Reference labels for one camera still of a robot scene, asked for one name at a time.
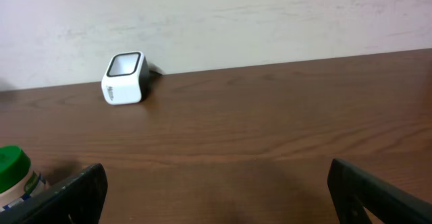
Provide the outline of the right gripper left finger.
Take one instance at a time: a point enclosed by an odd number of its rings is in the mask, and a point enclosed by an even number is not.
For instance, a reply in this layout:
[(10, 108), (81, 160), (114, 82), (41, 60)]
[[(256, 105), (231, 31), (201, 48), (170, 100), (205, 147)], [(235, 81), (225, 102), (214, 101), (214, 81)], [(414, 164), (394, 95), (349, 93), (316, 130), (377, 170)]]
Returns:
[(90, 165), (1, 213), (1, 224), (98, 224), (107, 195), (102, 164)]

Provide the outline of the green lid white jar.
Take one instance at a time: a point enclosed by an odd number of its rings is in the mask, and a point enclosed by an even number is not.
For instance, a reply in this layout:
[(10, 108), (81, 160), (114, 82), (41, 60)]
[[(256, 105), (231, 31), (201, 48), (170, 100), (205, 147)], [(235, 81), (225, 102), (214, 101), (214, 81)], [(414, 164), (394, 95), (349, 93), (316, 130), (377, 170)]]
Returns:
[(28, 155), (19, 146), (1, 147), (1, 212), (47, 190), (44, 176), (33, 169)]

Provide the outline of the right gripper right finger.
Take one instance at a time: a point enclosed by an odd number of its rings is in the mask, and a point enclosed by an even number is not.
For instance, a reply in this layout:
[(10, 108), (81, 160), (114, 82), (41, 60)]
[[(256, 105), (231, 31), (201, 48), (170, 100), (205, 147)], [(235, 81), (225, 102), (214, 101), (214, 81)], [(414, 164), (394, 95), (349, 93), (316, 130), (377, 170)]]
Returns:
[(370, 223), (367, 211), (383, 223), (431, 222), (431, 204), (343, 160), (333, 159), (327, 177), (342, 224)]

